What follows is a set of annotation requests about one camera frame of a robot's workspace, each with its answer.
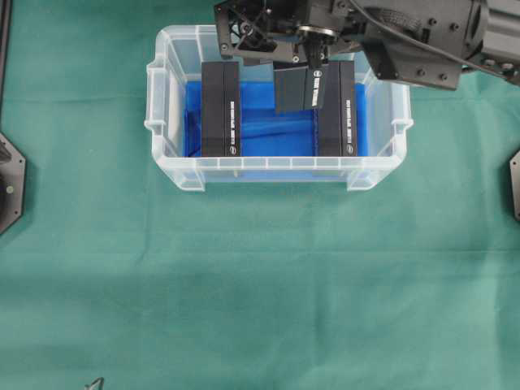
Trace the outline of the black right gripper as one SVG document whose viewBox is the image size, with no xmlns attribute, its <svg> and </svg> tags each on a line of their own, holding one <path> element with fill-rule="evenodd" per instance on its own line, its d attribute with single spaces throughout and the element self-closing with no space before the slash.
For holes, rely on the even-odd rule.
<svg viewBox="0 0 520 390">
<path fill-rule="evenodd" d="M 224 1 L 214 6 L 214 21 L 223 59 L 319 70 L 331 57 L 362 50 L 347 38 L 352 13 L 346 1 Z"/>
</svg>

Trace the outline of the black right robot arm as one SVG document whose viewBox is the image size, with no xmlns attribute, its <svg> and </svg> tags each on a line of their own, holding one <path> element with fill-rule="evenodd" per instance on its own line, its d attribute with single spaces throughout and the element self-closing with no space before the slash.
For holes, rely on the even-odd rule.
<svg viewBox="0 0 520 390">
<path fill-rule="evenodd" d="M 221 55 L 319 70 L 361 52 L 377 78 L 454 90 L 482 72 L 519 82 L 516 1 L 225 1 L 214 6 Z"/>
</svg>

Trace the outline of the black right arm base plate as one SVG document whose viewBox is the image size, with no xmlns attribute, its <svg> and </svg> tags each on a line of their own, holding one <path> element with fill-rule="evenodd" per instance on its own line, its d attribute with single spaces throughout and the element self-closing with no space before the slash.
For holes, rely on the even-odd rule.
<svg viewBox="0 0 520 390">
<path fill-rule="evenodd" d="M 520 151 L 509 160 L 514 218 L 520 221 Z"/>
</svg>

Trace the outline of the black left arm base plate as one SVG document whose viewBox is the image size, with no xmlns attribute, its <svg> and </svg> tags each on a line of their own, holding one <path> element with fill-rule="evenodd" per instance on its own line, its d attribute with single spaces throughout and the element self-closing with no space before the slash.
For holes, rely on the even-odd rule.
<svg viewBox="0 0 520 390">
<path fill-rule="evenodd" d="M 24 212 L 26 158 L 1 134 L 1 233 Z"/>
</svg>

